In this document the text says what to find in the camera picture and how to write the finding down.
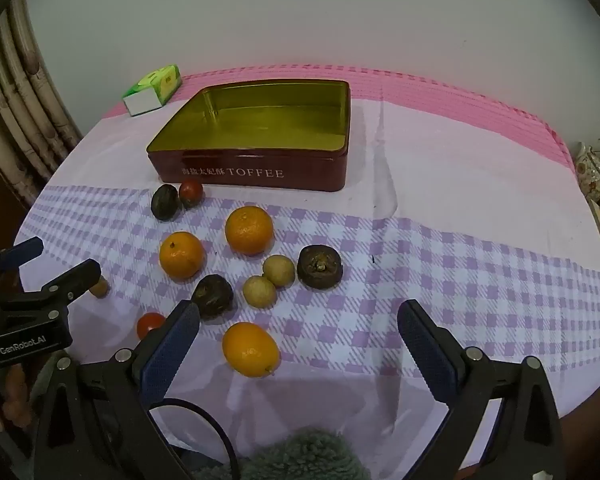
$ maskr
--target red tomato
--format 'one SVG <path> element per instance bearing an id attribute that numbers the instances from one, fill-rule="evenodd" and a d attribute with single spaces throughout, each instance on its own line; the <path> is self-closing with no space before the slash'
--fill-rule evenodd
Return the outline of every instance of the red tomato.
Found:
<path id="1" fill-rule="evenodd" d="M 153 330 L 154 328 L 158 328 L 164 323 L 165 317 L 158 312 L 147 312 L 138 319 L 138 323 L 136 324 L 136 333 L 138 334 L 138 339 L 144 339 L 144 337 L 149 333 L 149 330 Z"/>
<path id="2" fill-rule="evenodd" d="M 200 184 L 200 181 L 196 178 L 188 178 L 180 184 L 178 196 L 185 209 L 195 207 L 200 203 L 204 196 L 202 184 Z"/>

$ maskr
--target orange fruit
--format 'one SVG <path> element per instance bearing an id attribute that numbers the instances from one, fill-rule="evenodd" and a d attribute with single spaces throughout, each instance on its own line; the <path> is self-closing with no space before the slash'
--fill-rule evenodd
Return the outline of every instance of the orange fruit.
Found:
<path id="1" fill-rule="evenodd" d="M 234 251 L 253 256 L 264 251 L 273 238 L 273 220 L 261 207 L 239 207 L 226 219 L 224 235 Z"/>
<path id="2" fill-rule="evenodd" d="M 205 248 L 191 233 L 178 231 L 162 242 L 159 259 L 162 270 L 172 280 L 187 280 L 202 267 Z"/>
<path id="3" fill-rule="evenodd" d="M 280 362 L 280 350 L 266 330 L 256 324 L 233 324 L 222 337 L 222 353 L 231 368 L 246 377 L 270 375 Z"/>

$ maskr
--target dark round fruit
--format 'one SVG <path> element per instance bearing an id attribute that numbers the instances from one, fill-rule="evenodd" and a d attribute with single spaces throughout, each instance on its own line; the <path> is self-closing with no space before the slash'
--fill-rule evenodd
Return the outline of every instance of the dark round fruit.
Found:
<path id="1" fill-rule="evenodd" d="M 138 339 L 144 339 L 151 330 L 162 326 L 164 319 L 164 316 L 159 312 L 147 312 L 144 314 L 144 316 L 138 319 L 138 323 L 136 324 Z"/>
<path id="2" fill-rule="evenodd" d="M 198 282 L 191 301 L 198 306 L 200 319 L 211 320 L 231 310 L 234 290 L 219 274 L 209 274 Z"/>
<path id="3" fill-rule="evenodd" d="M 327 245 L 308 245 L 300 251 L 298 278 L 311 288 L 331 288 L 342 279 L 342 259 Z"/>
<path id="4" fill-rule="evenodd" d="M 202 202 L 204 194 L 202 184 L 196 178 L 188 178 L 180 184 L 180 189 L 178 190 L 178 195 L 184 209 L 191 209 L 197 206 Z"/>
<path id="5" fill-rule="evenodd" d="M 171 184 L 162 184 L 151 198 L 151 212 L 158 220 L 171 220 L 179 206 L 178 190 Z"/>

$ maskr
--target tablecloth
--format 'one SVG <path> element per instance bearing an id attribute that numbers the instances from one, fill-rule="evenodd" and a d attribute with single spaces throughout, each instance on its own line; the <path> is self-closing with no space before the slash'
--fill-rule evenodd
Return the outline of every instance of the tablecloth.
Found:
<path id="1" fill-rule="evenodd" d="M 206 186 L 200 208 L 172 222 L 150 213 L 158 177 L 145 148 L 187 98 L 223 82 L 273 77 L 349 81 L 350 147 L 336 193 Z M 256 203 L 273 218 L 270 253 L 291 258 L 311 243 L 342 254 L 340 285 L 300 283 L 270 310 L 246 305 L 240 287 L 261 259 L 232 253 L 224 220 Z M 166 235 L 189 230 L 207 252 L 184 284 L 161 271 Z M 400 303 L 415 298 L 464 345 L 496 359 L 538 356 L 561 415 L 600 385 L 600 236 L 559 136 L 533 115 L 485 96 L 400 73 L 345 66 L 278 65 L 184 78 L 164 108 L 131 118 L 115 107 L 80 142 L 30 210 L 17 241 L 33 235 L 42 256 L 21 269 L 26 290 L 85 258 L 111 284 L 104 300 L 70 307 L 82 362 L 136 345 L 136 320 L 165 315 L 204 274 L 238 291 L 231 319 L 204 324 L 169 390 L 209 411 L 238 452 L 306 426 L 342 432 L 374 478 L 401 478 L 442 421 L 397 333 Z M 231 323 L 266 328 L 282 352 L 275 375 L 232 371 L 219 340 Z M 492 401 L 465 464 L 484 449 Z M 224 460 L 211 428 L 177 408 L 155 413 L 172 442 Z"/>

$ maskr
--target dark green fruit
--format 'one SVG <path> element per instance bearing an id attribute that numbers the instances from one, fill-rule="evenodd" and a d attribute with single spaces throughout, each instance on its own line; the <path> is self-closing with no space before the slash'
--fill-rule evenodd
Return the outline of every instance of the dark green fruit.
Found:
<path id="1" fill-rule="evenodd" d="M 231 310 L 234 290 L 219 274 L 209 274 L 198 282 L 191 301 L 198 306 L 201 319 L 211 320 Z"/>
<path id="2" fill-rule="evenodd" d="M 308 245 L 300 251 L 298 278 L 311 288 L 331 288 L 342 279 L 342 259 L 327 245 Z"/>
<path id="3" fill-rule="evenodd" d="M 180 207 L 178 190 L 171 184 L 162 184 L 151 198 L 151 212 L 158 220 L 171 220 Z"/>

